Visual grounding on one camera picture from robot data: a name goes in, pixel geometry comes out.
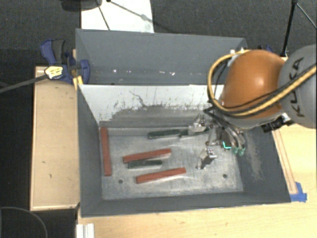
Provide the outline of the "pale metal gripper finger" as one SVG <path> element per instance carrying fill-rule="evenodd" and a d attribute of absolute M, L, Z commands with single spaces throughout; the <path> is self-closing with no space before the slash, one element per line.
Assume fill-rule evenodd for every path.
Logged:
<path fill-rule="evenodd" d="M 196 168 L 199 170 L 203 170 L 207 165 L 210 165 L 211 162 L 214 161 L 216 158 L 217 155 L 215 154 L 214 150 L 211 147 L 206 147 L 199 154 Z"/>
<path fill-rule="evenodd" d="M 205 115 L 197 115 L 192 125 L 188 126 L 189 135 L 205 133 L 212 129 L 212 123 L 206 119 Z"/>

